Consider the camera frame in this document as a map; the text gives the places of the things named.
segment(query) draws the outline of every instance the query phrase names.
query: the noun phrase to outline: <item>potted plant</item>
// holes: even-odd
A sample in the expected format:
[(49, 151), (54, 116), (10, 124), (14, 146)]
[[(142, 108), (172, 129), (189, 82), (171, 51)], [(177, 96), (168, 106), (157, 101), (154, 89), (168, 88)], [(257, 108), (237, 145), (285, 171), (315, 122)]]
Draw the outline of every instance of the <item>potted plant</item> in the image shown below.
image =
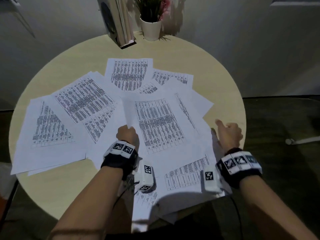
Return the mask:
[(148, 41), (159, 39), (163, 15), (168, 12), (170, 0), (134, 0), (140, 11), (144, 38)]

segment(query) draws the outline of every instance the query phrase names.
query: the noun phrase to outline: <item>white pot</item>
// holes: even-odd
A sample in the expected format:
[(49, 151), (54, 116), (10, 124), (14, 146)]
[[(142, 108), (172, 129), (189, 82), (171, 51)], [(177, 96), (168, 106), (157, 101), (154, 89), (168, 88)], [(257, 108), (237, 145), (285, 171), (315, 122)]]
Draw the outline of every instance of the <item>white pot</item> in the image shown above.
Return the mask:
[(148, 41), (155, 41), (159, 39), (160, 30), (162, 27), (162, 20), (155, 23), (148, 23), (143, 21), (141, 18), (143, 36)]

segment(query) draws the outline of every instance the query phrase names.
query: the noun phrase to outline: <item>hand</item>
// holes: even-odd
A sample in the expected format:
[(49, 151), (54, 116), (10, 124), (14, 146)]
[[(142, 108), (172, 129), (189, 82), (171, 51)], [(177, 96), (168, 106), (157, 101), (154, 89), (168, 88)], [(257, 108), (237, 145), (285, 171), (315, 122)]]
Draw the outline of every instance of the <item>hand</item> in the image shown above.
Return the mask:
[(219, 141), (221, 143), (224, 153), (227, 153), (232, 148), (238, 148), (240, 141), (243, 138), (242, 129), (238, 127), (237, 123), (227, 123), (226, 126), (219, 119), (216, 119), (218, 126)]
[(140, 145), (139, 137), (133, 127), (130, 129), (128, 129), (127, 125), (119, 127), (116, 137), (119, 141), (129, 142), (131, 145), (135, 146), (136, 151), (138, 151)]

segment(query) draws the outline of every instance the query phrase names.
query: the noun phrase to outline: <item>floor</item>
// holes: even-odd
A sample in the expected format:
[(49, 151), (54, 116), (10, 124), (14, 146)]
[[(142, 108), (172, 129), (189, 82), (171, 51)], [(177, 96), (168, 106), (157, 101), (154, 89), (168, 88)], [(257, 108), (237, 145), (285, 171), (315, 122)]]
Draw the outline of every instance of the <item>floor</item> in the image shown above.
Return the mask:
[[(286, 138), (303, 139), (320, 135), (320, 96), (244, 99), (247, 135), (244, 149), (254, 154), (263, 168), (263, 178), (282, 200), (320, 238), (320, 142), (286, 145)], [(9, 161), (8, 128), (11, 113), (0, 112), (0, 161)], [(262, 239), (250, 220), (240, 193), (234, 190), (244, 239)], [(45, 239), (56, 220), (43, 212), (21, 187), (12, 202), (0, 233), (3, 239)], [(182, 219), (177, 227), (220, 232), (224, 239), (240, 239), (235, 207), (224, 197), (205, 204)]]

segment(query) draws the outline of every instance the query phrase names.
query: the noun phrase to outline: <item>person's right arm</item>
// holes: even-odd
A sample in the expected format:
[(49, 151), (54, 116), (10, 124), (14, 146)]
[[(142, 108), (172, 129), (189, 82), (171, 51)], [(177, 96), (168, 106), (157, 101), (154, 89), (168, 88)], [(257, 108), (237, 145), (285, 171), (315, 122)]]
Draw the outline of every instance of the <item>person's right arm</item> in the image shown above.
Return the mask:
[[(236, 123), (224, 126), (222, 121), (216, 120), (216, 125), (225, 153), (240, 146), (243, 136)], [(245, 177), (239, 186), (252, 220), (266, 239), (318, 239), (261, 177)]]

